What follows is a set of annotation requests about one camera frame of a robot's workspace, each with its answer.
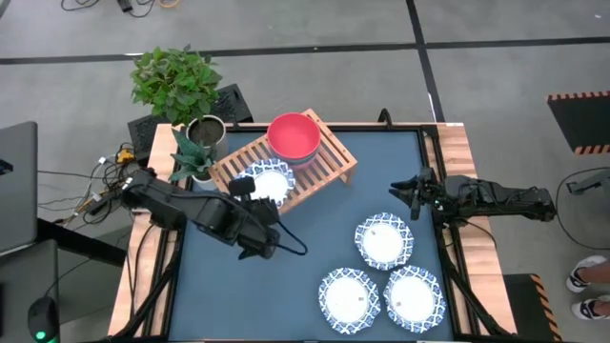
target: sneaker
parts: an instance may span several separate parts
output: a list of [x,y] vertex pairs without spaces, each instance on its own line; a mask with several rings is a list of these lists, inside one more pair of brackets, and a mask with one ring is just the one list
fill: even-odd
[[582,279],[577,275],[577,271],[581,268],[595,266],[595,265],[598,265],[599,263],[603,263],[605,261],[607,261],[606,258],[603,256],[599,256],[599,255],[589,256],[589,257],[583,259],[582,261],[580,261],[576,265],[576,267],[574,267],[572,272],[570,272],[570,276],[568,276],[568,279],[565,281],[565,285],[567,286],[568,290],[570,290],[574,293],[580,293],[580,292],[584,291],[584,289],[589,287],[589,285],[591,285],[591,283],[582,281]]
[[598,319],[610,319],[609,315],[599,315],[593,312],[593,306],[596,301],[610,302],[610,295],[602,295],[597,299],[587,299],[583,302],[572,305],[572,313],[578,319],[582,320],[598,320]]

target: computer mouse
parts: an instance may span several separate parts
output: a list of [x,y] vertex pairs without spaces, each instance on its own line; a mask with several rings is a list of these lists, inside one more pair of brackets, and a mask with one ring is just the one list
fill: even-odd
[[41,297],[31,304],[28,310],[28,329],[36,342],[56,340],[59,335],[59,315],[55,300],[50,296]]

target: wooden dish rack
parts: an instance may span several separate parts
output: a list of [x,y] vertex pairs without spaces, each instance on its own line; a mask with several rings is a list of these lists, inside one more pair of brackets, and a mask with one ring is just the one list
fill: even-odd
[[[279,209],[288,212],[294,206],[321,190],[337,178],[350,185],[356,172],[356,159],[313,110],[302,113],[312,118],[320,127],[321,142],[314,162],[307,168],[295,170],[296,185]],[[231,153],[210,168],[210,176],[221,192],[228,192],[228,184],[240,172],[256,161],[274,158],[269,148],[267,134]]]

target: green plant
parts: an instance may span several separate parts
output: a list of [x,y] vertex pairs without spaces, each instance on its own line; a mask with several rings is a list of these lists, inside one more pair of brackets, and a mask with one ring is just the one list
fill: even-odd
[[208,168],[214,163],[214,149],[207,151],[203,146],[187,138],[184,133],[172,131],[180,150],[180,154],[172,153],[172,157],[182,168],[170,176],[170,181],[178,181],[189,176],[200,180],[209,178]]
[[212,69],[210,56],[202,59],[190,48],[156,47],[134,61],[136,69],[130,74],[135,83],[133,103],[152,105],[152,115],[164,115],[174,126],[203,119],[218,100],[216,87],[222,76]]

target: white plate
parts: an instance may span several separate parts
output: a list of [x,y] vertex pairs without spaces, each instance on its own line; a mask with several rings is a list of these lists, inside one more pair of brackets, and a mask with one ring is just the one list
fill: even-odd
[[416,266],[392,272],[383,297],[390,318],[412,333],[438,325],[447,307],[435,276]]
[[296,184],[293,170],[286,162],[277,158],[254,162],[237,178],[246,176],[251,176],[256,185],[256,190],[251,194],[252,199],[269,197],[275,201],[278,208],[286,201],[288,193]]
[[326,321],[343,334],[370,327],[381,311],[377,285],[363,271],[351,268],[329,273],[317,290],[317,299]]
[[407,263],[415,243],[407,224],[386,212],[372,215],[358,225],[354,241],[364,261],[382,271]]

